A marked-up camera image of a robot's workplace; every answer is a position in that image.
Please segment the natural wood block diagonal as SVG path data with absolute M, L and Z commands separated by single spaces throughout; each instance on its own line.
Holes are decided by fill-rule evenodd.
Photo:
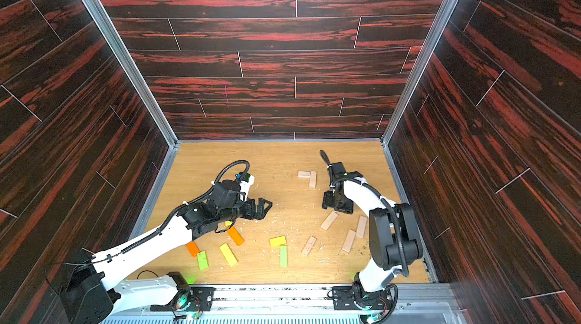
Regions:
M 336 221 L 336 219 L 339 217 L 339 214 L 336 211 L 332 211 L 326 218 L 325 220 L 322 222 L 321 224 L 321 229 L 324 231 L 327 231 L 331 225 L 333 224 L 334 221 Z

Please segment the natural wood block neck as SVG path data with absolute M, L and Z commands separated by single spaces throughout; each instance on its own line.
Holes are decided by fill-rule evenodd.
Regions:
M 363 239 L 365 237 L 365 233 L 366 233 L 366 227 L 367 227 L 367 223 L 369 221 L 369 218 L 367 218 L 367 216 L 360 216 L 359 217 L 359 221 L 358 221 L 358 225 L 357 225 L 357 229 L 356 229 L 356 237 Z
M 316 182 L 317 182 L 317 172 L 310 171 L 310 181 L 309 181 L 310 188 L 312 189 L 316 188 Z

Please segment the natural wood block neck top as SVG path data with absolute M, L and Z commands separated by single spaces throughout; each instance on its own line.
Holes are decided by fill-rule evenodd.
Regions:
M 310 181 L 309 181 L 310 188 L 312 189 L 316 188 L 316 182 L 317 182 L 317 172 L 310 171 Z

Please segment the short natural wood block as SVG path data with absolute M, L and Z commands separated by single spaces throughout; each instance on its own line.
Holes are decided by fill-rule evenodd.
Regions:
M 297 173 L 297 177 L 299 179 L 310 179 L 311 178 L 311 172 L 310 171 L 299 171 Z

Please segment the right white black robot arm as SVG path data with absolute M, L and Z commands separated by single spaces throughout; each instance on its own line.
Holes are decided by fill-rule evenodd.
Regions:
M 355 275 L 349 292 L 333 288 L 334 298 L 353 303 L 360 310 L 372 310 L 375 304 L 382 304 L 384 313 L 379 319 L 386 319 L 394 312 L 398 298 L 393 280 L 399 275 L 409 276 L 409 266 L 423 257 L 414 210 L 408 203 L 397 204 L 381 195 L 362 174 L 348 173 L 342 163 L 330 162 L 324 151 L 320 155 L 330 178 L 322 207 L 351 214 L 357 206 L 369 221 L 371 259 Z

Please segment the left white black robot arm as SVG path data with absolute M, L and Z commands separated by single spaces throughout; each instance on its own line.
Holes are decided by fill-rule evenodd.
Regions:
M 175 207 L 159 226 L 74 264 L 71 281 L 60 293 L 69 322 L 100 323 L 114 313 L 139 307 L 201 311 L 204 296 L 195 295 L 181 273 L 153 279 L 127 277 L 175 248 L 207 233 L 219 233 L 221 223 L 266 217 L 272 202 L 248 195 L 254 177 L 243 170 L 226 180 L 226 171 L 222 169 L 201 196 Z

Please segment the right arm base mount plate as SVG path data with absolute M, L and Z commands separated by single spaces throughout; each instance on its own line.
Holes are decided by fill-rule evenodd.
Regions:
M 366 292 L 359 286 L 333 286 L 327 293 L 335 310 L 389 310 L 398 298 L 396 289 Z

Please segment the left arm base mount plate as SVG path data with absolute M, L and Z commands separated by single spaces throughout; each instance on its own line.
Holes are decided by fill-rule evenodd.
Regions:
M 180 289 L 178 294 L 165 305 L 151 305 L 152 312 L 201 313 L 211 310 L 215 288 L 211 286 L 191 286 Z

